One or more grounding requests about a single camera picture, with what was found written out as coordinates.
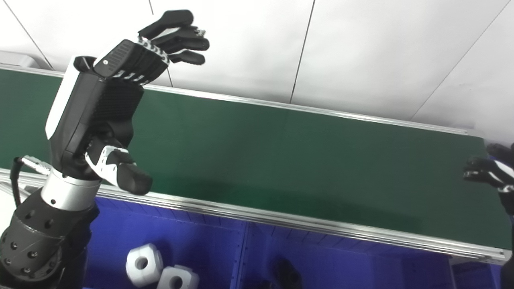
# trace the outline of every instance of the robotic hand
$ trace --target robotic hand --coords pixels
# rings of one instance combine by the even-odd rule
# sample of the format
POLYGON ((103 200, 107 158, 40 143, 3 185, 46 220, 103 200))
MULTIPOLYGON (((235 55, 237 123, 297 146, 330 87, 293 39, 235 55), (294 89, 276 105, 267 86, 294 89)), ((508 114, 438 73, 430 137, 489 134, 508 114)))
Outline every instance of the robotic hand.
POLYGON ((11 170, 13 193, 22 163, 39 166, 48 178, 43 188, 16 202, 0 237, 0 287, 82 288, 101 181, 137 195, 152 185, 126 149, 143 85, 170 63, 205 62, 191 50, 207 50, 209 41, 192 23, 189 10, 167 11, 101 57, 70 62, 45 126, 51 168, 23 157, 15 159, 17 173, 11 170))
MULTIPOLYGON (((472 157, 464 167, 464 179, 487 183, 498 189, 500 201, 514 225, 514 143, 511 148, 501 144, 487 146, 489 159, 472 157)), ((514 227, 512 229, 514 248, 514 227)), ((501 270, 502 288, 514 288, 514 261, 510 259, 501 270)))

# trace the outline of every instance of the white hexagonal block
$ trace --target white hexagonal block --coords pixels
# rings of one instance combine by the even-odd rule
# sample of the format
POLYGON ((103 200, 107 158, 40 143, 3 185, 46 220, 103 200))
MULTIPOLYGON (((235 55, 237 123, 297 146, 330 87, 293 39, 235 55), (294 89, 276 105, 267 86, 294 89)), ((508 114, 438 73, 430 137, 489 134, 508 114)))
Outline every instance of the white hexagonal block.
POLYGON ((196 289, 200 277, 184 266, 166 267, 162 271, 157 289, 196 289))
POLYGON ((130 250, 125 265, 128 278, 138 288, 159 281, 162 267, 162 256, 153 244, 130 250))

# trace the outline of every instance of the white panel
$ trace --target white panel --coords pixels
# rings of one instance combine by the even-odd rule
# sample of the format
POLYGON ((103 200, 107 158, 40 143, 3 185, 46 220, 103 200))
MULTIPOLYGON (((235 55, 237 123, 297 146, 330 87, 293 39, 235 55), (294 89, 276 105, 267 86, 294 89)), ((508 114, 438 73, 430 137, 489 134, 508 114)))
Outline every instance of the white panel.
POLYGON ((509 4, 469 50, 414 121, 483 131, 514 141, 514 4, 509 4))
POLYGON ((313 0, 151 0, 189 9, 211 47, 203 66, 170 66, 174 87, 289 102, 313 0))
MULTIPOLYGON (((98 56, 124 37, 137 35, 152 17, 148 0, 7 0, 56 70, 71 56, 98 56)), ((170 85, 164 73, 154 84, 170 85)))
POLYGON ((49 68, 43 55, 3 1, 0 1, 0 27, 2 27, 0 50, 29 55, 37 61, 40 67, 49 68))
POLYGON ((409 119, 508 0, 317 0, 292 102, 409 119))

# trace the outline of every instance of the blue bin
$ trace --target blue bin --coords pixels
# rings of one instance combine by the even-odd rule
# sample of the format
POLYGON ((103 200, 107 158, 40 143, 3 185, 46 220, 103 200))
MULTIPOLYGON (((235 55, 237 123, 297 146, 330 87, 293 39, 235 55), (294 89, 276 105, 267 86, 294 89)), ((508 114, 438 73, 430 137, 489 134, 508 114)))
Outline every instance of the blue bin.
POLYGON ((498 265, 469 262, 453 266, 456 289, 500 289, 498 265))
POLYGON ((288 259, 305 289, 453 289, 449 257, 262 224, 249 226, 243 284, 274 280, 272 268, 288 259))
MULTIPOLYGON (((499 289, 499 266, 333 235, 97 198, 85 286, 135 288, 125 273, 128 252, 147 243, 164 265, 198 273, 199 289, 251 289, 288 259, 304 289, 499 289)), ((147 286, 156 288, 157 284, 147 286)))
POLYGON ((127 254, 153 243, 165 267, 178 264, 198 273, 199 289, 231 288, 246 222, 106 198, 97 198, 97 204, 100 215, 91 225, 86 287, 136 288, 125 272, 127 254))

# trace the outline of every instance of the connector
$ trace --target connector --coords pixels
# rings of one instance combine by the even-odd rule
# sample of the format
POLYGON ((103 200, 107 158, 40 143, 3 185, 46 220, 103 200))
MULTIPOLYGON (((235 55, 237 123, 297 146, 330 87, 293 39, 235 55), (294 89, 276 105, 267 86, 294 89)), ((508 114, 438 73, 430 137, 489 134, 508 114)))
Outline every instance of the connector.
POLYGON ((33 156, 26 155, 26 156, 22 157, 20 159, 20 161, 24 165, 28 166, 32 170, 34 170, 42 175, 48 176, 52 169, 52 166, 49 163, 39 160, 33 156))

